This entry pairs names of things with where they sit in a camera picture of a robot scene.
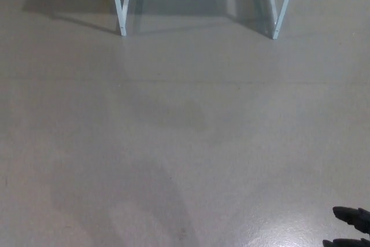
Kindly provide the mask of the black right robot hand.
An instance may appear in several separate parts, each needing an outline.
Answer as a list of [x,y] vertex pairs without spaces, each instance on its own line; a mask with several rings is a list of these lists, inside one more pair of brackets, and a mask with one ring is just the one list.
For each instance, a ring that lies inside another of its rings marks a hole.
[[[369,235],[369,211],[362,208],[349,207],[333,207],[332,211],[335,217],[350,226],[353,226],[357,231]],[[369,240],[337,238],[332,241],[323,240],[323,246],[329,247],[369,247]]]

